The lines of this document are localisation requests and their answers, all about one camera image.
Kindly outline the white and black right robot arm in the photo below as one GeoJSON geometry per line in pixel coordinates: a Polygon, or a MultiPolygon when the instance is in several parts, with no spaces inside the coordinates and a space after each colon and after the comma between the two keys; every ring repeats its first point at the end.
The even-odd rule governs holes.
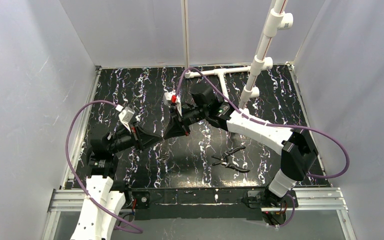
{"type": "Polygon", "coordinates": [[[304,180],[319,154],[307,129],[274,127],[245,110],[237,112],[207,83],[193,85],[191,95],[194,103],[183,104],[174,91],[164,93],[163,103],[170,108],[164,139],[187,136],[191,125],[206,120],[215,128],[246,136],[280,155],[280,169],[268,185],[268,196],[282,198],[304,180]]]}

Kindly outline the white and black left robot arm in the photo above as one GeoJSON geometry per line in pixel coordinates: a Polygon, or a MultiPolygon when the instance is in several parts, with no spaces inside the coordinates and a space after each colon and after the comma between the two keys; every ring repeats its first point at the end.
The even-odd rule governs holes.
{"type": "Polygon", "coordinates": [[[72,240],[109,240],[114,230],[143,233],[140,227],[120,216],[127,200],[123,189],[113,187],[119,162],[116,154],[129,148],[145,150],[160,141],[161,136],[148,133],[136,124],[124,123],[116,132],[90,142],[91,172],[85,183],[77,174],[74,176],[85,197],[72,240]]]}

